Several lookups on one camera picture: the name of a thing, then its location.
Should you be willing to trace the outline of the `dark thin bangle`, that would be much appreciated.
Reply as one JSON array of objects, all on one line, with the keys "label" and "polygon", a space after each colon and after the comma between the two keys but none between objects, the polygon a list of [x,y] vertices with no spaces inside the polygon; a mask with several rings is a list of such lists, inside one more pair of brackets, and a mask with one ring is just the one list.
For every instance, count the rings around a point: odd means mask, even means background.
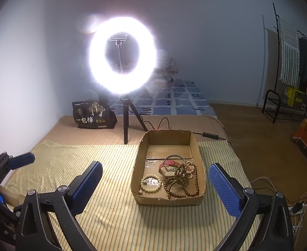
[{"label": "dark thin bangle", "polygon": [[180,163],[177,163],[175,160],[178,159],[180,161],[183,161],[184,164],[186,164],[186,160],[179,156],[179,155],[169,155],[164,159],[163,165],[169,165],[169,166],[179,166]]}]

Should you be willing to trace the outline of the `tan bed blanket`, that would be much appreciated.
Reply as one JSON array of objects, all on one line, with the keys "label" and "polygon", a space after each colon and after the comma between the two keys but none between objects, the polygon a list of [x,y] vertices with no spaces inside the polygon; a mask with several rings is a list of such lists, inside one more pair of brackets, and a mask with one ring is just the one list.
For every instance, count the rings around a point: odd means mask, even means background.
[{"label": "tan bed blanket", "polygon": [[[223,124],[214,117],[205,115],[162,115],[144,116],[146,128],[150,132],[166,133],[168,130],[186,130],[195,135],[198,142],[207,141],[203,132],[216,134],[221,139],[228,139]],[[123,117],[117,116],[113,129],[81,129],[73,117],[64,116],[41,139],[61,145],[122,145]]]}]

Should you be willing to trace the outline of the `striped yellow cloth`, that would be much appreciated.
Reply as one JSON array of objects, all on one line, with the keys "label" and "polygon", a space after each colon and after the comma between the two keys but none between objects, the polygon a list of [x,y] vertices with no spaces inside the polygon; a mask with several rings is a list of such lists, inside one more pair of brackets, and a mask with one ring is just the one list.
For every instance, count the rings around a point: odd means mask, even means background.
[{"label": "striped yellow cloth", "polygon": [[33,164],[5,183],[15,194],[52,192],[68,185],[93,161],[103,176],[79,225],[97,250],[214,250],[234,222],[217,192],[207,185],[202,203],[189,207],[138,205],[131,193],[136,145],[59,145],[44,141],[33,149]]}]

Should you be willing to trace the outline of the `black snack bag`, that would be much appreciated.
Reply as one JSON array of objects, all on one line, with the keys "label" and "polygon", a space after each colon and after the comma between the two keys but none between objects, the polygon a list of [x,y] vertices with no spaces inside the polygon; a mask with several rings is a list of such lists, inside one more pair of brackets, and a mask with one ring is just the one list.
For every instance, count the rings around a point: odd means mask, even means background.
[{"label": "black snack bag", "polygon": [[73,118],[81,129],[113,129],[117,123],[107,99],[76,101],[72,109]]}]

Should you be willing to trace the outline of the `black tripod stand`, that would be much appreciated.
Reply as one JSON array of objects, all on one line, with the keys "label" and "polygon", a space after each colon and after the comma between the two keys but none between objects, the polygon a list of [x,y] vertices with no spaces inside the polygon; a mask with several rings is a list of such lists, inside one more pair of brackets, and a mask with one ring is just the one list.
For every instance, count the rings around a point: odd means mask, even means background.
[{"label": "black tripod stand", "polygon": [[124,144],[127,145],[129,141],[129,109],[131,109],[133,114],[135,114],[143,130],[147,132],[148,129],[146,128],[144,124],[143,118],[137,111],[137,108],[132,103],[129,95],[124,94],[124,95],[121,95],[119,98],[123,104],[123,141],[124,141]]}]

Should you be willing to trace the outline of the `open cardboard box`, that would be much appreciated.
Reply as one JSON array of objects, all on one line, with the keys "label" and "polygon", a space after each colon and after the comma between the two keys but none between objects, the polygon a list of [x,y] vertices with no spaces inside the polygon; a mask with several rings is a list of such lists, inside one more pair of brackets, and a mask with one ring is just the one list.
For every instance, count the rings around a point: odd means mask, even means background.
[{"label": "open cardboard box", "polygon": [[[164,177],[158,167],[169,155],[186,160],[174,176]],[[206,193],[206,171],[194,134],[186,130],[166,133],[148,131],[135,160],[131,192],[141,205],[193,206],[202,203]]]}]

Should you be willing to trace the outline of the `yellow bag on rack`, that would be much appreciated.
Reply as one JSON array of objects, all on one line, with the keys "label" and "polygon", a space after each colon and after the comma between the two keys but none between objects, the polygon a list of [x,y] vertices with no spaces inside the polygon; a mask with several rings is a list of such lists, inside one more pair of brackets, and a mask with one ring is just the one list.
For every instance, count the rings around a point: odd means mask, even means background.
[{"label": "yellow bag on rack", "polygon": [[287,87],[285,90],[287,105],[293,108],[302,108],[305,94],[294,87]]}]

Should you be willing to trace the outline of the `black clothes rack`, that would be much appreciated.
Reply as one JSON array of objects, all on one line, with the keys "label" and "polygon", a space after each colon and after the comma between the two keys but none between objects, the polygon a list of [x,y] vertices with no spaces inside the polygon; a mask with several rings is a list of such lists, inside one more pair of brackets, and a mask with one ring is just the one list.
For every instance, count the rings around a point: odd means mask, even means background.
[{"label": "black clothes rack", "polygon": [[[267,74],[266,74],[266,84],[265,92],[263,98],[262,113],[269,116],[273,124],[277,120],[288,120],[288,121],[302,121],[307,118],[307,105],[302,105],[302,108],[293,108],[287,105],[287,98],[285,96],[285,90],[290,87],[279,79],[280,77],[280,40],[279,40],[279,30],[278,30],[278,17],[281,17],[273,7],[275,16],[275,26],[274,30],[267,29]],[[306,38],[299,29],[298,38]]]}]

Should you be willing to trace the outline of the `phone holder clamp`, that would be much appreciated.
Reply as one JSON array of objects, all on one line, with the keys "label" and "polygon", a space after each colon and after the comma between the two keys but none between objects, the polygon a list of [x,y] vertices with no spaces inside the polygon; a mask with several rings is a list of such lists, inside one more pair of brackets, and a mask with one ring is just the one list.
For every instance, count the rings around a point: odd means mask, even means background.
[{"label": "phone holder clamp", "polygon": [[122,44],[125,41],[127,41],[127,37],[128,37],[128,34],[124,34],[123,37],[119,37],[119,36],[111,36],[111,37],[109,37],[109,40],[112,41],[112,42],[115,42],[115,45],[118,48],[119,67],[120,67],[121,74],[124,73],[124,71],[123,71],[123,62],[122,62],[122,55],[121,55],[121,48],[122,48]]}]

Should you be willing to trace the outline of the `blue patterned bedsheet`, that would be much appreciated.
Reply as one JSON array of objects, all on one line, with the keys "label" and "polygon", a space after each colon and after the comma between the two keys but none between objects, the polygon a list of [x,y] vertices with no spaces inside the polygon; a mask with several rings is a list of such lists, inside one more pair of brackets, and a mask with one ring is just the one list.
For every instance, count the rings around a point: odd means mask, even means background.
[{"label": "blue patterned bedsheet", "polygon": [[172,85],[143,86],[129,94],[141,115],[206,115],[217,118],[195,82],[177,79]]}]

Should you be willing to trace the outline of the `white striped hanging towel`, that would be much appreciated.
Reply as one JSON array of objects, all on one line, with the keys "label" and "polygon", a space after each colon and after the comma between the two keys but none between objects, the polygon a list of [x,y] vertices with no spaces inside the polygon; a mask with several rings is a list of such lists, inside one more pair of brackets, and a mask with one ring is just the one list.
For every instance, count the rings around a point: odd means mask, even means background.
[{"label": "white striped hanging towel", "polygon": [[292,27],[285,19],[278,17],[280,40],[280,77],[282,83],[298,87],[300,50],[298,30]]}]

